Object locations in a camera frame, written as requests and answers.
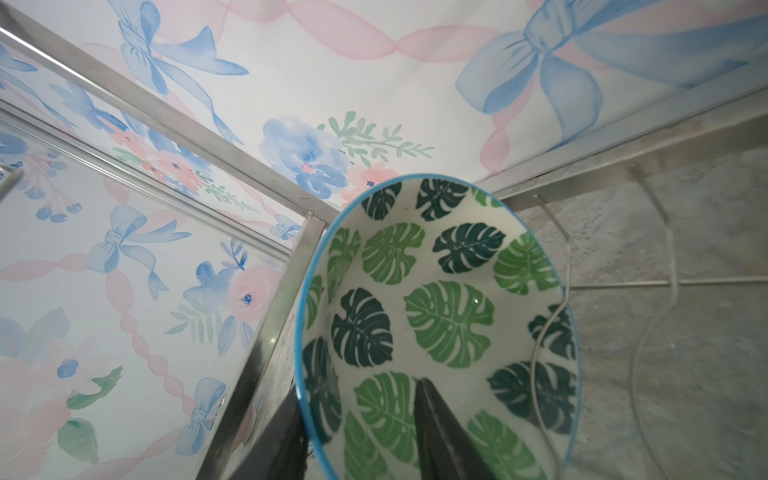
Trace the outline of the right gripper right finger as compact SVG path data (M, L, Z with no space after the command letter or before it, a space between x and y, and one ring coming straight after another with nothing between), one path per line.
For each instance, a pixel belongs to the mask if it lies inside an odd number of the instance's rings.
M495 479L435 385L416 382L414 421L422 479Z

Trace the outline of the stainless steel dish rack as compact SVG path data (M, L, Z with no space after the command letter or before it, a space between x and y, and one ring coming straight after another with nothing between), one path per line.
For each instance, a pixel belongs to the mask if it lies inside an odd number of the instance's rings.
M503 205L645 107L767 78L763 1L13 1L1 475L233 470L293 387L332 479L416 479L428 376L500 479L767 475L767 130Z

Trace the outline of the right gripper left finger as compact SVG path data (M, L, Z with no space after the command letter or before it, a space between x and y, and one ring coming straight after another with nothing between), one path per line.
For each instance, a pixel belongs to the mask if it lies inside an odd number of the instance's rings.
M308 454L309 436L293 386L230 479L302 480Z

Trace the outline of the green monstera leaf bowl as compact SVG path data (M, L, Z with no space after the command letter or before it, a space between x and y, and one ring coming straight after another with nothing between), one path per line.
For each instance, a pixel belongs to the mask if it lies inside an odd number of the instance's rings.
M416 479L416 382L437 388L496 479L558 479L581 404L565 286L505 205L401 176L331 224L300 292L294 368L330 479Z

